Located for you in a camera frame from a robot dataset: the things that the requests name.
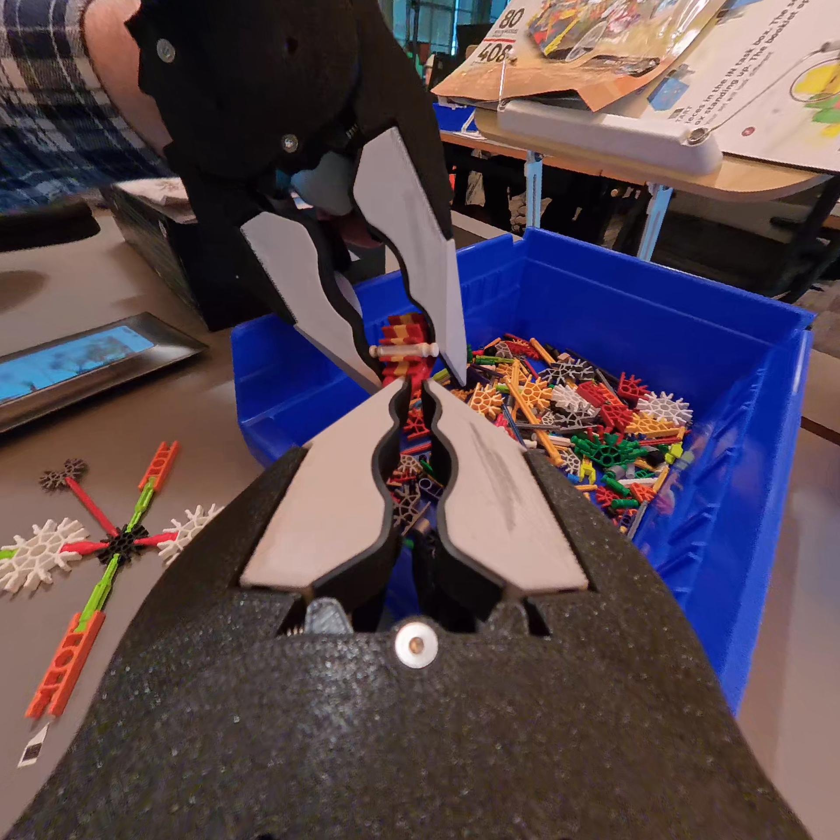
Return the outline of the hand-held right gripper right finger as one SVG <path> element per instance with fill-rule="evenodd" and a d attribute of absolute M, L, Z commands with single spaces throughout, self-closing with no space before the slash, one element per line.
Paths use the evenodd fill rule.
<path fill-rule="evenodd" d="M 423 384 L 422 402 L 444 484 L 436 587 L 482 622 L 502 601 L 588 590 L 525 447 L 435 381 Z"/>

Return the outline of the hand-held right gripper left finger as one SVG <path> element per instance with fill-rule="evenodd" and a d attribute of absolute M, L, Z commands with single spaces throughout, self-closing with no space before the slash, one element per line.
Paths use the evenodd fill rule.
<path fill-rule="evenodd" d="M 374 629 L 399 553 L 386 486 L 399 465 L 413 387 L 405 378 L 311 438 L 238 582 L 330 597 Z"/>

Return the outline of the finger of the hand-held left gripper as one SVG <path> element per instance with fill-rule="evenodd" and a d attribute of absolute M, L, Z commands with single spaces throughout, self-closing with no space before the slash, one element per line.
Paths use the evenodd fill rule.
<path fill-rule="evenodd" d="M 402 267 L 407 296 L 427 316 L 450 373 L 466 384 L 467 345 L 455 241 L 442 231 L 398 128 L 362 148 L 353 199 Z"/>
<path fill-rule="evenodd" d="M 361 305 L 333 267 L 319 224 L 295 211 L 261 212 L 241 225 L 294 328 L 369 393 L 382 388 L 380 365 L 369 353 Z"/>

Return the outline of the red yellow toy connector assembly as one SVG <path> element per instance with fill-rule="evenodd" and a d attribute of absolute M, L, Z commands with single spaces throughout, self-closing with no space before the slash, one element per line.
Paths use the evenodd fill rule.
<path fill-rule="evenodd" d="M 382 329 L 379 344 L 433 343 L 430 331 L 431 329 L 427 324 L 427 320 L 421 312 L 410 312 L 399 316 L 391 316 L 388 318 L 387 325 Z M 381 364 L 383 383 L 385 385 L 391 384 L 396 379 L 403 378 L 411 382 L 414 390 L 418 390 L 422 382 L 431 375 L 437 358 L 404 360 L 388 364 L 383 363 L 382 360 L 376 360 Z"/>

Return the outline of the pile of colourful toy pieces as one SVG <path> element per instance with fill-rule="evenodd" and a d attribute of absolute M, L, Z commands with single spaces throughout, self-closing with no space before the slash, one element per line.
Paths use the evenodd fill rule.
<path fill-rule="evenodd" d="M 545 456 L 621 533 L 636 537 L 684 453 L 693 419 L 688 402 L 652 391 L 633 374 L 615 377 L 579 355 L 510 332 L 477 352 L 467 345 L 467 362 L 465 387 L 445 367 L 427 380 Z M 395 528 L 413 549 L 434 530 L 444 491 L 431 463 L 420 388 L 413 389 L 402 443 L 386 485 Z"/>

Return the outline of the blue plastic bin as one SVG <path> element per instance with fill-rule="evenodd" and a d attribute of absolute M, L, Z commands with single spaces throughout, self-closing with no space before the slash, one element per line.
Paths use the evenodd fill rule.
<path fill-rule="evenodd" d="M 547 340 L 688 402 L 686 451 L 634 538 L 682 606 L 737 712 L 800 424 L 812 316 L 547 232 L 458 252 L 467 339 Z M 271 464 L 366 394 L 277 316 L 231 333 L 238 423 Z"/>

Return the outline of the person's left forearm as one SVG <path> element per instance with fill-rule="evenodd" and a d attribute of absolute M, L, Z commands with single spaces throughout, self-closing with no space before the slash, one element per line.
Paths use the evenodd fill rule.
<path fill-rule="evenodd" d="M 1 2 L 1 211 L 170 174 L 124 121 L 82 34 L 89 1 Z"/>

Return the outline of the person's left hand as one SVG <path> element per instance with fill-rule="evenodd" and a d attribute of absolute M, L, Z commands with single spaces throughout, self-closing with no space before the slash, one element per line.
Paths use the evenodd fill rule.
<path fill-rule="evenodd" d="M 110 101 L 131 129 L 162 154 L 172 139 L 154 100 L 140 89 L 140 50 L 126 26 L 140 6 L 140 1 L 92 1 L 82 17 L 82 34 Z"/>

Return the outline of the black cardboard box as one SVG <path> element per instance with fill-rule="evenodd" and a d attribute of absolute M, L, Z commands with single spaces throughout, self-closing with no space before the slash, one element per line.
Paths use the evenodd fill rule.
<path fill-rule="evenodd" d="M 156 206 L 120 182 L 101 188 L 125 241 L 215 333 L 269 313 L 245 282 L 229 248 L 207 237 L 189 206 Z"/>

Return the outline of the white paper leaflet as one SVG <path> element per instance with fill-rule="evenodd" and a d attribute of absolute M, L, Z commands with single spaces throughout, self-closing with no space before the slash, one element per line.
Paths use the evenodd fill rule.
<path fill-rule="evenodd" d="M 159 207 L 187 207 L 190 204 L 186 189 L 178 177 L 128 182 L 123 189 Z"/>

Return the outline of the flat star toy rod model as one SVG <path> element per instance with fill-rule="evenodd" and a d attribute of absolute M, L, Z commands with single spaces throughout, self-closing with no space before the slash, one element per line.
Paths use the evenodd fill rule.
<path fill-rule="evenodd" d="M 118 527 L 82 488 L 81 480 L 88 464 L 81 458 L 68 458 L 57 469 L 48 469 L 38 478 L 40 488 L 48 493 L 68 491 L 93 517 L 104 533 L 103 539 L 90 540 L 89 530 L 72 518 L 49 519 L 34 525 L 30 536 L 16 535 L 14 542 L 2 546 L 2 592 L 16 595 L 34 593 L 41 585 L 54 582 L 53 572 L 70 572 L 72 563 L 94 557 L 102 565 L 101 577 L 83 608 L 73 615 L 62 635 L 55 654 L 25 711 L 25 717 L 39 720 L 59 718 L 64 713 L 89 654 L 106 618 L 106 604 L 118 573 L 144 551 L 155 550 L 169 567 L 194 538 L 224 508 L 211 505 L 185 510 L 183 521 L 173 519 L 161 532 L 150 532 L 144 518 L 172 472 L 181 450 L 179 442 L 162 442 L 156 449 L 139 483 L 127 523 Z"/>

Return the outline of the black framed tablet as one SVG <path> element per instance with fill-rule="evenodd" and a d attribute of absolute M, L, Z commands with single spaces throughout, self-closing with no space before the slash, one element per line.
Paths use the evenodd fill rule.
<path fill-rule="evenodd" d="M 1 432 L 190 360 L 207 345 L 145 311 L 1 359 Z"/>

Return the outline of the black oval object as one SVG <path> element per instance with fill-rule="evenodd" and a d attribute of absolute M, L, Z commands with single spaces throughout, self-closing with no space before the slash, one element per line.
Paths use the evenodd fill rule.
<path fill-rule="evenodd" d="M 86 201 L 63 198 L 1 215 L 1 252 L 64 245 L 93 237 L 100 226 Z"/>

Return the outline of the printed instruction sheet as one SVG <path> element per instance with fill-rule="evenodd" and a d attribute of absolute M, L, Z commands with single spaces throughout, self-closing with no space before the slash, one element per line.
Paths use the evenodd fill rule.
<path fill-rule="evenodd" d="M 627 112 L 709 130 L 721 152 L 839 172 L 839 2 L 726 2 Z"/>

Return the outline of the small white black tag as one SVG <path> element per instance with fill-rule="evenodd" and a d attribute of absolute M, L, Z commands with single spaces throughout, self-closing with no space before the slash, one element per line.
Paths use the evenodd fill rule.
<path fill-rule="evenodd" d="M 17 763 L 18 769 L 30 767 L 38 761 L 39 755 L 44 747 L 48 731 L 49 723 L 46 723 L 30 740 L 27 741 Z"/>

